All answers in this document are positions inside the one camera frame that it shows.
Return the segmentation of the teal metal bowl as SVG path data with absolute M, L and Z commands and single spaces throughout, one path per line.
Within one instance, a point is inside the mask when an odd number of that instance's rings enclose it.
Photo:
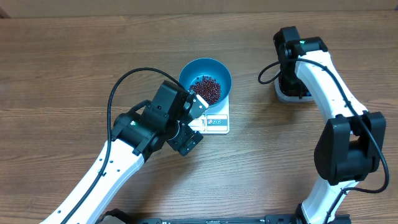
M 190 85 L 195 83 L 197 77 L 210 76 L 221 85 L 221 97 L 210 108 L 220 104 L 230 93 L 232 78 L 229 70 L 221 62 L 212 58 L 198 58 L 188 63 L 180 73 L 179 82 L 190 91 Z

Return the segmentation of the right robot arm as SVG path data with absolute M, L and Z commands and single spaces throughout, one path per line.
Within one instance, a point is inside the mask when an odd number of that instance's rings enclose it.
M 380 153 L 386 120 L 348 90 L 320 37 L 303 39 L 296 27 L 273 37 L 280 63 L 274 82 L 280 101 L 314 101 L 325 127 L 314 150 L 318 179 L 292 223 L 349 223 L 335 213 L 349 191 L 385 163 Z

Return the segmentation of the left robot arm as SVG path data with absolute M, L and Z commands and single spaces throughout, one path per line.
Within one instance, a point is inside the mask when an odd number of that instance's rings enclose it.
M 164 81 L 108 124 L 108 140 L 89 171 L 44 223 L 96 223 L 119 189 L 164 144 L 186 156 L 203 136 L 189 123 L 208 109 L 194 91 Z

